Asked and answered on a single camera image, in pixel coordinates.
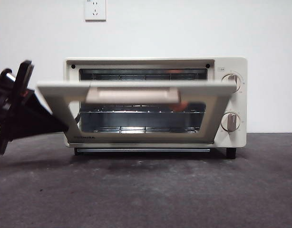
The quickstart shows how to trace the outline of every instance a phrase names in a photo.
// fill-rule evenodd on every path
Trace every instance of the control knob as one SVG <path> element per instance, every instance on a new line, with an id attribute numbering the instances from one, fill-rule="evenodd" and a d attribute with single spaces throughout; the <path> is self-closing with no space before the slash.
<path id="1" fill-rule="evenodd" d="M 221 126 L 228 132 L 234 132 L 239 128 L 240 119 L 235 113 L 225 113 L 222 117 Z"/>
<path id="2" fill-rule="evenodd" d="M 236 82 L 236 92 L 240 89 L 241 80 L 240 77 L 235 73 L 229 73 L 222 78 L 222 81 L 231 81 L 234 80 Z"/>

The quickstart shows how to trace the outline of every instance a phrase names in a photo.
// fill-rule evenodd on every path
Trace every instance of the oven foot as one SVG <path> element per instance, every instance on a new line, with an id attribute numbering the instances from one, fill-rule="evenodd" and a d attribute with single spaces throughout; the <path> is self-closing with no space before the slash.
<path id="1" fill-rule="evenodd" d="M 237 148 L 226 148 L 226 157 L 228 159 L 235 159 L 236 158 L 236 149 Z"/>
<path id="2" fill-rule="evenodd" d="M 77 148 L 74 148 L 74 156 L 79 156 L 79 155 L 83 155 L 84 152 L 78 152 Z"/>

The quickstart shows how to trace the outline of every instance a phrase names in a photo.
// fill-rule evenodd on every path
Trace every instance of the oven door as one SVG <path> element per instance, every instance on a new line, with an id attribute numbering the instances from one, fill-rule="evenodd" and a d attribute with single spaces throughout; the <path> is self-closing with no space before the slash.
<path id="1" fill-rule="evenodd" d="M 234 81 L 39 83 L 73 147 L 214 142 Z"/>

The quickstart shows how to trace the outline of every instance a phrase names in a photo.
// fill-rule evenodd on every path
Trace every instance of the glass oven window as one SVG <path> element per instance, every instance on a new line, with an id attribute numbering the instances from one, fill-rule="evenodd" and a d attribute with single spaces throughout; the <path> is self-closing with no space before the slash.
<path id="1" fill-rule="evenodd" d="M 206 80 L 206 68 L 189 69 L 80 69 L 80 80 Z M 154 104 L 80 104 L 76 118 L 87 133 L 197 133 L 205 104 L 182 109 Z"/>

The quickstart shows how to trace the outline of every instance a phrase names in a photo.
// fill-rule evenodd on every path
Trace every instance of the oven door handle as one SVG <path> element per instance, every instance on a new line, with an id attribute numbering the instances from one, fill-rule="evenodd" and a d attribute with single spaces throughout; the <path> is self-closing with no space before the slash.
<path id="1" fill-rule="evenodd" d="M 85 103 L 89 104 L 175 104 L 181 97 L 177 88 L 91 87 Z"/>

